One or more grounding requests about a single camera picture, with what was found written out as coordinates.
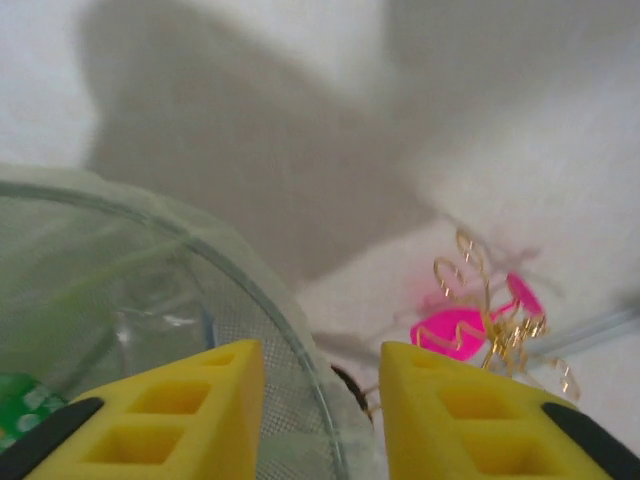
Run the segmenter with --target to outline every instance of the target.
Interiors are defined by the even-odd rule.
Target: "white wall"
[[[451,218],[556,329],[638,299],[637,0],[2,2],[0,104],[1,161],[227,219],[320,333],[432,291]]]

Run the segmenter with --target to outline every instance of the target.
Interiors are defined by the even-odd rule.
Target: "yellow foam pad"
[[[380,397],[391,480],[610,480],[510,378],[389,342]]]
[[[254,480],[265,387],[257,340],[78,397],[105,405],[28,480]]]

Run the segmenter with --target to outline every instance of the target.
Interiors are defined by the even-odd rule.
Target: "green object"
[[[25,374],[0,374],[0,452],[66,401]]]

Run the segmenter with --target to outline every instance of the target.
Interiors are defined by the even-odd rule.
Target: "pink plastic piece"
[[[469,360],[484,344],[484,339],[462,330],[460,338],[462,344],[459,349],[447,348],[441,343],[456,342],[456,328],[460,322],[465,322],[469,327],[484,332],[482,325],[482,317],[477,309],[473,308],[455,308],[443,310],[435,313],[411,327],[409,335],[411,343],[418,345],[418,329],[423,327],[434,336],[442,339],[442,342],[434,341],[428,335],[423,334],[421,337],[420,347],[426,348],[435,353],[447,355],[450,358],[460,361]]]
[[[544,314],[544,309],[538,298],[519,275],[510,272],[507,275],[507,287],[509,287],[514,302],[520,302],[524,310],[532,315]]]

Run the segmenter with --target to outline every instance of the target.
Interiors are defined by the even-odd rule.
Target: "mesh basket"
[[[267,386],[259,479],[372,478],[367,417],[228,227],[76,171],[0,169],[0,371],[69,398],[243,338]]]

